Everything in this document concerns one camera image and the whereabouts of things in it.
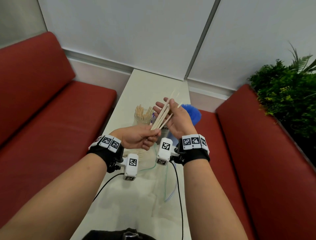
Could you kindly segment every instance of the black cable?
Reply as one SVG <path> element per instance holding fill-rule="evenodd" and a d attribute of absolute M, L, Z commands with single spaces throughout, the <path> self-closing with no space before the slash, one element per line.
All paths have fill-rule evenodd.
<path fill-rule="evenodd" d="M 119 174 L 116 174 L 115 176 L 111 177 L 109 181 L 111 181 L 113 178 L 115 178 L 115 177 L 116 177 L 116 176 L 118 176 L 118 175 L 124 175 L 124 173 L 119 173 Z M 93 201 L 92 201 L 92 202 L 94 202 L 94 201 L 95 201 L 95 199 L 97 198 L 97 196 L 100 194 L 100 192 L 101 192 L 101 191 L 102 191 L 102 189 L 105 187 L 105 185 L 109 183 L 109 181 L 107 181 L 107 182 L 103 185 L 103 187 L 100 189 L 100 191 L 98 192 L 98 194 L 94 197 L 94 199 L 93 199 Z"/>
<path fill-rule="evenodd" d="M 180 197 L 179 179 L 178 179 L 176 166 L 172 162 L 170 163 L 172 164 L 174 170 L 176 171 L 176 176 L 177 176 L 177 184 L 178 184 L 178 192 L 179 192 L 179 200 L 180 200 L 180 208 L 181 208 L 181 218 L 182 218 L 182 240 L 183 240 L 183 212 L 182 212 L 182 204 L 181 204 L 181 197 Z"/>

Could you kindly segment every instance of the forearm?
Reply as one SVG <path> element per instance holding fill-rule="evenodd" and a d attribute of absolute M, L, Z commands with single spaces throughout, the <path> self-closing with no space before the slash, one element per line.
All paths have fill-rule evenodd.
<path fill-rule="evenodd" d="M 193 240 L 247 239 L 227 196 L 205 159 L 184 165 L 185 203 Z"/>
<path fill-rule="evenodd" d="M 1 239 L 70 239 L 106 174 L 88 154 L 30 199 L 0 230 Z"/>

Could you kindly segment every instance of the bundle of wooden sticks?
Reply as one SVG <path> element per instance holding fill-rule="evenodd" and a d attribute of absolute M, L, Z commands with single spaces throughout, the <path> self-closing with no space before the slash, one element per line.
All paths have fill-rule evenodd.
<path fill-rule="evenodd" d="M 135 116 L 138 124 L 149 125 L 151 117 L 153 115 L 153 111 L 153 108 L 149 107 L 147 112 L 144 114 L 144 108 L 142 107 L 142 105 L 137 106 L 135 109 Z"/>
<path fill-rule="evenodd" d="M 171 117 L 173 116 L 173 113 L 170 114 L 170 116 L 165 120 L 168 112 L 170 111 L 170 105 L 169 105 L 169 101 L 172 98 L 174 91 L 171 93 L 170 97 L 168 98 L 168 100 L 166 101 L 165 105 L 163 106 L 161 112 L 159 113 L 156 121 L 154 122 L 153 126 L 151 127 L 151 130 L 154 129 L 162 129 L 164 125 L 167 124 L 167 122 L 171 119 Z"/>

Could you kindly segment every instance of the red seat cushion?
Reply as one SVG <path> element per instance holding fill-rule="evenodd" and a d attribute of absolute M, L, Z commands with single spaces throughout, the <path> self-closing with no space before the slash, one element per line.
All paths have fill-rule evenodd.
<path fill-rule="evenodd" d="M 217 108 L 260 240 L 316 239 L 316 174 L 249 85 Z"/>
<path fill-rule="evenodd" d="M 206 139 L 210 150 L 212 170 L 238 215 L 249 240 L 257 239 L 242 197 L 240 186 L 232 165 L 225 139 L 215 113 L 200 110 L 202 118 L 195 126 Z"/>
<path fill-rule="evenodd" d="M 0 145 L 74 77 L 51 32 L 0 49 Z"/>
<path fill-rule="evenodd" d="M 0 227 L 31 197 L 80 160 L 116 92 L 73 81 L 0 151 Z"/>

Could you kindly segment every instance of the blue brush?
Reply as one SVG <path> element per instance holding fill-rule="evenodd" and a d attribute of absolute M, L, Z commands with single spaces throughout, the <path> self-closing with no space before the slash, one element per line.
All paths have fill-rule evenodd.
<path fill-rule="evenodd" d="M 190 104 L 182 104 L 181 107 L 188 112 L 194 126 L 201 120 L 202 114 L 196 107 L 193 107 Z"/>

